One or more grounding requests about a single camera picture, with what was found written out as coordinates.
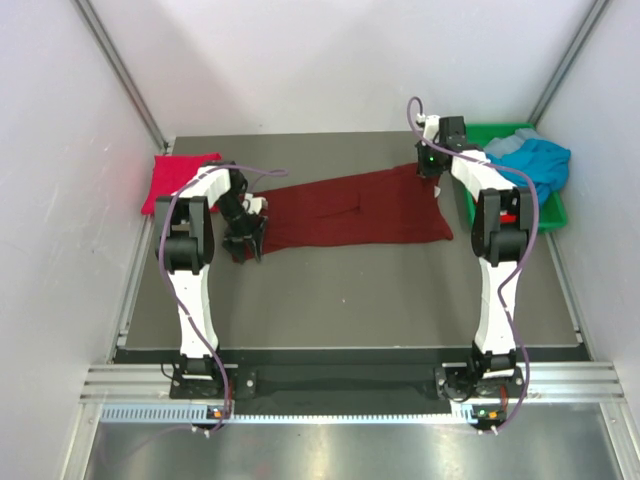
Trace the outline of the dark maroon t-shirt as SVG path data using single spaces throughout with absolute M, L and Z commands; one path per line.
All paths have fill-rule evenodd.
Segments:
M 438 182 L 406 164 L 264 191 L 268 225 L 263 252 L 451 240 L 435 196 Z

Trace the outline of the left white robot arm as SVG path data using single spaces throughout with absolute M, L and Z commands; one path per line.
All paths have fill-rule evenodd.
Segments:
M 249 257 L 259 261 L 267 201 L 249 192 L 244 170 L 233 162 L 208 162 L 184 186 L 155 201 L 156 258 L 181 329 L 174 398 L 231 399 L 208 286 L 216 246 L 210 209 L 217 208 L 226 222 L 223 249 L 240 263 Z

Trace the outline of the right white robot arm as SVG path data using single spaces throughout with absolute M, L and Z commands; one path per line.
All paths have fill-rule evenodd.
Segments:
M 482 148 L 468 141 L 461 116 L 418 113 L 410 125 L 419 137 L 418 174 L 448 172 L 475 202 L 471 247 L 481 270 L 480 319 L 466 371 L 447 373 L 440 381 L 444 396 L 462 402 L 519 380 L 514 309 L 536 203 L 529 188 L 504 178 Z

